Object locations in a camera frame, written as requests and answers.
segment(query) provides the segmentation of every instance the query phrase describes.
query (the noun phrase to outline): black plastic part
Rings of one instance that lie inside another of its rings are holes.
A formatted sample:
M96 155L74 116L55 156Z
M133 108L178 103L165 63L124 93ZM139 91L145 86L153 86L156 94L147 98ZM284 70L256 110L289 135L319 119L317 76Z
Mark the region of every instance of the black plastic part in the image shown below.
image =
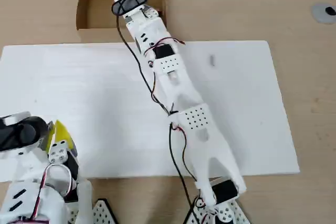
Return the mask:
M193 201L193 204L192 204L192 208L189 209L189 211L188 211L188 213L187 213L187 216L185 217L185 219L184 219L184 221L183 221L183 224L186 224L187 221L188 221L188 219L189 219L189 217L190 217L190 215L193 214L193 211L192 211L192 210L194 209L194 206L195 206L195 204L196 204L196 199L197 199L197 197L195 197L195 199L194 199L194 201Z
M147 0L118 0L112 5L111 10L116 16L122 16L146 2Z
M238 196L238 191L232 180L226 180L212 187L216 195L217 204L230 200Z
M46 134L48 134L48 125L37 116L28 117L10 126L2 125L0 128L0 152L34 144Z
M112 208L111 208L109 202L107 201L107 199L105 199L105 198L100 198L100 199L98 199L98 200L102 200L102 201L105 202L105 204L106 204L106 206L107 206L107 209L109 210L109 212L110 212L110 214L111 214L111 216L112 216L113 221L115 222L115 224L118 224L117 219L116 219L116 217L114 216L114 214L113 214L113 212L112 212Z
M330 16L336 16L336 10L332 8L331 6L327 7L325 9L326 13L329 14Z
M70 191L70 193L64 198L65 203L78 202L77 188Z
M171 45L166 44L153 49L156 59L162 59L167 56L174 55L175 52Z
M64 165L67 166L70 169L72 177L74 178L74 180L77 180L78 164L77 164L75 158L73 157L72 153L68 152L68 160L66 162L64 162Z
M12 207L9 209L9 211L10 211L10 212L14 211L16 208L18 208L19 206L21 206L22 203L23 203L22 200L20 200L18 203L16 203L14 206L12 206Z
M27 190L26 189L22 189L21 191L19 191L16 195L13 196L13 199L17 199L18 197L20 197L22 194L24 194Z

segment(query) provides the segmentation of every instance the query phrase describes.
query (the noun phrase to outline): perforated bracket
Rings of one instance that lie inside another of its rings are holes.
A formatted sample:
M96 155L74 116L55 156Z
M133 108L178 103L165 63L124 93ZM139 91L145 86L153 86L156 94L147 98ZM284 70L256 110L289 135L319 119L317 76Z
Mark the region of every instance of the perforated bracket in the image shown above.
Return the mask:
M184 68L184 63L180 55L171 55L154 61L154 71L158 74L165 74Z
M178 113L177 123L190 130L201 130L209 127L213 119L208 105L203 103Z
M214 123L211 112L206 103L199 104L188 110L173 114L172 121L179 124L188 138L187 154L197 182L196 187L201 190L202 197L208 206L217 202L209 182L209 163L216 159L226 171L223 177L231 179L241 194L246 185L239 172L230 146Z
M98 199L93 208L94 224L118 224L110 206L105 199Z
M222 222L233 224L250 224L248 218L235 200L224 202L214 207L201 207L203 205L204 203L199 199L195 202L195 206L193 208L199 223L214 224ZM189 211L184 223L197 223L191 211Z

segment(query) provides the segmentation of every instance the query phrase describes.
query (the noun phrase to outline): table surface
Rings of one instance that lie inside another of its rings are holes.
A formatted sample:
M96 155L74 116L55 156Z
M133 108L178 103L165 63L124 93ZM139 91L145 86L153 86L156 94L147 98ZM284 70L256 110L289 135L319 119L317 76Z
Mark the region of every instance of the table surface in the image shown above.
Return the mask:
M298 155L299 175L245 177L240 202L253 223L334 223L336 209L336 25L318 24L316 2L167 0L182 40L266 40ZM0 0L0 47L81 42L77 0ZM182 223L188 205L176 177L93 179L120 223ZM0 200L7 183L0 184ZM187 185L195 193L193 183Z

